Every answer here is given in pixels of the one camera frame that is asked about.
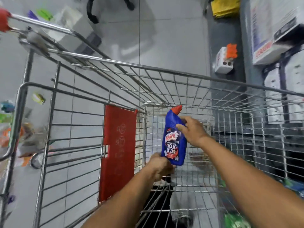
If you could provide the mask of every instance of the grey floor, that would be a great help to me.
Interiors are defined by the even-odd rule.
[[[136,8],[130,12],[123,0],[101,0],[102,7],[101,23],[96,25],[96,31],[102,37],[101,51],[106,53],[114,60],[138,63],[149,66],[156,66],[177,71],[196,73],[200,75],[210,75],[209,71],[209,47],[207,21],[203,18],[201,0],[133,0]],[[74,5],[71,0],[58,0],[58,3],[50,5],[53,12],[59,11],[63,4]],[[22,14],[21,8],[14,9]],[[1,65],[7,73],[16,75],[7,77],[6,85],[0,83],[1,92],[5,99],[14,100],[17,87],[22,78],[22,69],[25,63],[26,51],[17,43],[16,38],[3,35],[0,43],[2,51],[8,51],[3,56]],[[52,86],[50,79],[54,77],[56,66],[46,62],[40,57],[35,58],[31,81]],[[82,71],[83,74],[96,82],[115,88],[101,77],[97,77],[90,71]],[[62,70],[60,81],[69,85],[90,91],[94,94],[105,96],[107,93],[96,86],[75,77],[72,73]],[[14,88],[8,89],[11,83]],[[61,86],[61,89],[71,91],[68,87]],[[30,89],[27,106],[32,109],[31,120],[35,125],[40,126],[46,123],[49,107],[49,92],[40,92],[46,99],[44,106],[33,103],[30,95],[37,89]],[[57,95],[56,108],[85,111],[91,113],[102,113],[103,106],[80,99],[73,99],[70,96]],[[100,116],[83,117],[82,115],[73,116],[70,113],[56,112],[53,123],[72,123],[72,124],[96,124],[101,121]],[[102,134],[102,127],[56,127],[52,130],[52,139],[96,136]],[[100,143],[100,138],[87,140],[61,141],[55,143],[53,148],[80,146]],[[83,154],[66,155],[61,160],[79,157]],[[94,170],[100,166],[100,161],[92,161],[89,165],[81,164],[69,167],[61,171],[50,173],[46,178],[46,186],[69,180],[81,173]],[[37,187],[40,172],[29,167],[17,167],[14,175],[14,190],[17,195],[13,213],[6,222],[6,227],[32,227],[34,216]],[[45,191],[43,204],[56,200],[70,192],[89,184],[98,179],[99,172],[92,172],[78,180],[69,181],[51,190]],[[41,221],[48,219],[63,212],[75,203],[80,202],[85,196],[89,196],[98,190],[98,183],[68,196],[66,199],[46,207],[41,216]],[[96,206],[97,195],[92,196],[85,202],[69,210],[67,213],[57,217],[43,227],[65,227],[81,216],[89,209]]]

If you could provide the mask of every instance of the metal wire basket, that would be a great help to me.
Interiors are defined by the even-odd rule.
[[[29,52],[23,84],[18,89],[9,148],[0,158],[1,161],[8,160],[1,197],[0,227],[4,226],[6,218],[16,158],[14,151],[18,145],[28,90],[34,87],[51,94],[34,228],[59,227],[62,224],[66,228],[80,227],[98,208],[100,166],[102,158],[107,155],[103,146],[103,112],[106,105],[139,110],[135,173],[154,152],[161,151],[165,114],[170,107],[182,104],[181,115],[191,115],[203,122],[216,141],[266,174],[278,180],[304,181],[302,120],[293,122],[283,118],[275,124],[267,121],[267,109],[276,108],[277,102],[284,106],[303,104],[278,96],[285,94],[303,98],[303,93],[114,61],[77,32],[15,14],[9,18],[77,37],[91,47],[97,56],[69,52],[51,38],[38,33],[47,48],[45,50],[27,38],[28,30],[11,27],[10,31],[17,34],[19,42]],[[30,82],[35,53],[42,55],[41,59],[55,63],[52,87]],[[75,76],[74,85],[61,81],[59,77],[63,71]],[[80,79],[85,80],[89,88],[85,90],[84,86],[77,85]],[[74,103],[71,109],[57,107],[58,101],[66,101],[65,96]],[[90,110],[92,104],[96,105],[94,110],[98,110]],[[57,118],[65,117],[64,114],[68,114],[69,119],[56,122]],[[58,127],[68,130],[69,136],[57,137]],[[85,131],[86,135],[74,133],[74,130],[82,128],[89,128]],[[54,146],[52,149],[49,148],[50,142]],[[59,181],[58,176],[64,175],[65,171],[68,171],[67,177]],[[177,222],[184,215],[190,216],[192,222],[191,225],[188,223],[188,227],[200,228],[221,227],[227,213],[242,215],[208,158],[196,147],[188,146],[185,163],[177,167],[171,182],[157,184],[152,192],[161,192],[165,198],[168,195],[171,197],[168,209],[156,209],[155,203],[143,209],[142,214],[147,217],[155,213],[158,215],[155,226],[163,213],[168,217],[171,214]]]

